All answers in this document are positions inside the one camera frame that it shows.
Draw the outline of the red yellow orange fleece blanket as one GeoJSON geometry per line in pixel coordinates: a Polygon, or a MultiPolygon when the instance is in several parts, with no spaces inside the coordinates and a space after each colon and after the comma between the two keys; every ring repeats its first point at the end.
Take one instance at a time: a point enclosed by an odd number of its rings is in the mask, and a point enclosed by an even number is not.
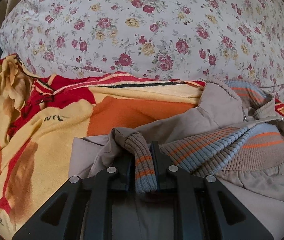
{"type": "MultiPolygon", "coordinates": [[[[165,82],[125,72],[38,78],[17,55],[1,59],[0,238],[11,239],[71,177],[74,139],[185,113],[199,105],[207,81],[165,82]]],[[[284,119],[284,103],[274,99],[284,119]]]]}

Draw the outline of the floral white duvet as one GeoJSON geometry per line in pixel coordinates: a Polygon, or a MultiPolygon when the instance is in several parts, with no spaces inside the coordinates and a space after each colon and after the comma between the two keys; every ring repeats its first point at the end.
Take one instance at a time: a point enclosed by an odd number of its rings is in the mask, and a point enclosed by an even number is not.
{"type": "Polygon", "coordinates": [[[39,76],[239,78],[284,101],[284,0],[20,0],[0,46],[39,76]]]}

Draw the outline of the beige jacket with striped trim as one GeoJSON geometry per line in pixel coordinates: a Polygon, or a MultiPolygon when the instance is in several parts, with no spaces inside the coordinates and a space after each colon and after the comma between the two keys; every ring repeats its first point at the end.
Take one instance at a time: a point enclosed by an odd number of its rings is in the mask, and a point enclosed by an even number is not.
{"type": "Polygon", "coordinates": [[[155,191],[152,141],[186,172],[220,178],[275,239],[284,238],[284,119],[272,94],[243,80],[207,81],[199,105],[185,113],[74,139],[69,175],[95,176],[125,149],[135,157],[137,193],[155,191]]]}

